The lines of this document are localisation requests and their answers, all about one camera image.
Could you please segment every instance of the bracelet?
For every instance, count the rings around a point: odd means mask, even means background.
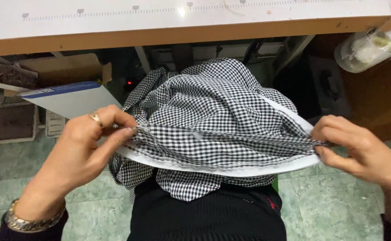
[[[65,205],[63,205],[63,208],[60,210],[60,212],[52,218],[38,221],[26,221],[14,214],[14,208],[18,201],[19,199],[15,199],[11,202],[10,208],[7,210],[4,220],[9,228],[23,233],[40,232],[54,226],[59,222],[65,210]]]

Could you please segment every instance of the gingham fabric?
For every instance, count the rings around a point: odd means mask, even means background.
[[[159,167],[161,188],[187,202],[221,182],[271,184],[272,166],[315,154],[319,142],[265,99],[296,113],[288,98],[262,88],[234,59],[211,59],[180,75],[151,71],[124,104],[139,130],[132,139],[132,160],[119,153],[112,157],[114,180],[131,190],[132,203],[134,187],[151,176],[153,166]]]

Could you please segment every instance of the gold ring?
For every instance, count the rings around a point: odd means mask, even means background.
[[[96,123],[97,123],[101,128],[103,128],[102,121],[100,120],[99,116],[97,115],[97,111],[94,111],[93,113],[89,114],[88,116],[91,117],[93,120],[95,120]]]

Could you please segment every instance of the green tile floor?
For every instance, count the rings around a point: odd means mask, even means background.
[[[0,145],[0,218],[37,173],[55,141],[39,133],[36,141]],[[335,151],[345,155],[343,148]],[[375,185],[318,164],[279,175],[279,193],[290,241],[382,239],[383,196]],[[71,192],[66,197],[70,219],[63,240],[126,240],[131,217],[128,195],[107,171]]]

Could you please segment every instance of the hand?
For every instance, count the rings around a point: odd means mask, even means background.
[[[103,129],[88,114],[68,121],[40,171],[23,191],[16,216],[25,220],[54,216],[64,197],[99,176],[115,150],[135,134],[130,127],[136,127],[136,121],[118,107],[100,108],[97,114]],[[114,123],[127,128],[113,129],[110,126]],[[106,135],[107,140],[98,146],[97,140]]]
[[[391,149],[369,130],[329,115],[321,118],[311,135],[315,140],[330,141],[348,150],[349,158],[343,158],[329,148],[316,147],[325,165],[391,190]]]

